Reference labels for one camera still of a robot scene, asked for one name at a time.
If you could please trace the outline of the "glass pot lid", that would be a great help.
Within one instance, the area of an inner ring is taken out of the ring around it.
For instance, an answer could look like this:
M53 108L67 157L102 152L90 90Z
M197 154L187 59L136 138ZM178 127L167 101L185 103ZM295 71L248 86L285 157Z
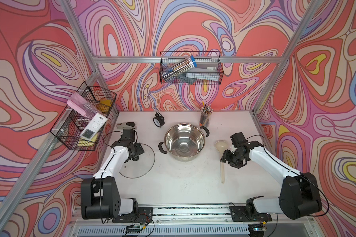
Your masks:
M155 152L147 144L140 143L144 153L138 159L131 159L123 164L120 174L128 179L137 179L148 174L155 164Z

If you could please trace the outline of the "beige plastic ladle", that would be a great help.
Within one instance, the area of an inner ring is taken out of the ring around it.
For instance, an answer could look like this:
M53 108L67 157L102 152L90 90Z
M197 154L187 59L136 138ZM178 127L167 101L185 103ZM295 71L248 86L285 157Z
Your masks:
M228 143L224 140L217 141L215 143L215 147L219 152L220 159L223 157L224 151L226 151L229 147ZM224 163L220 162L220 173L221 173L221 183L225 183L225 173L224 173Z

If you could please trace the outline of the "stainless steel pot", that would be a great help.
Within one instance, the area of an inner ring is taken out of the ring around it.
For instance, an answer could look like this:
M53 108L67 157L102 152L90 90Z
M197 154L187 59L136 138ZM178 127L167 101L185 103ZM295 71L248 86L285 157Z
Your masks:
M189 123L179 123L165 133L164 140L158 144L162 154L170 154L175 160L189 162L200 154L206 145L210 131L207 127L196 127Z

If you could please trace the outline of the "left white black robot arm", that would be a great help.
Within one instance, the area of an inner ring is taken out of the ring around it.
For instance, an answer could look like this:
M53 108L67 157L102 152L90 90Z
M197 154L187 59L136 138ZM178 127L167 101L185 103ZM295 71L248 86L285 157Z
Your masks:
M110 145L109 156L98 172L81 182L81 216L84 220L105 222L122 215L138 215L137 200L122 198L115 178L124 163L137 161L142 154L144 149L137 141L137 132L124 129L120 138Z

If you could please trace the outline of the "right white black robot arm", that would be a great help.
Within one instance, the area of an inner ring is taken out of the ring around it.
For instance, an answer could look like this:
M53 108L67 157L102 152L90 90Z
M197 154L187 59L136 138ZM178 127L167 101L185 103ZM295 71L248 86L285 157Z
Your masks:
M220 159L234 168L242 168L252 161L268 172L281 186L277 197L257 196L247 200L245 215L252 221L262 215L284 214L292 220L310 216L322 210L320 189L311 173L302 173L268 152L258 141L248 141L239 132L231 137L232 149L225 150Z

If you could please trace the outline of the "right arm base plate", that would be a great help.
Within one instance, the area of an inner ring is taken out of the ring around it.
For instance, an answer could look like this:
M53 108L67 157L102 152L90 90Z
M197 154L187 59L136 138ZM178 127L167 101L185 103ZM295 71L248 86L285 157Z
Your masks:
M259 213L253 206L247 205L234 205L231 203L228 206L233 222L270 222L272 217L268 213Z

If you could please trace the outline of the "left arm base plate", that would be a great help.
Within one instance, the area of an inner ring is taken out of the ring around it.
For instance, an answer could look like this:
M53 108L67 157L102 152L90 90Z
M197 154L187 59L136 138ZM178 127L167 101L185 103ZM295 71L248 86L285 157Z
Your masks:
M126 223L140 223L146 224L152 222L153 207L139 207L137 212L130 214L119 215L112 220L112 223L126 224Z

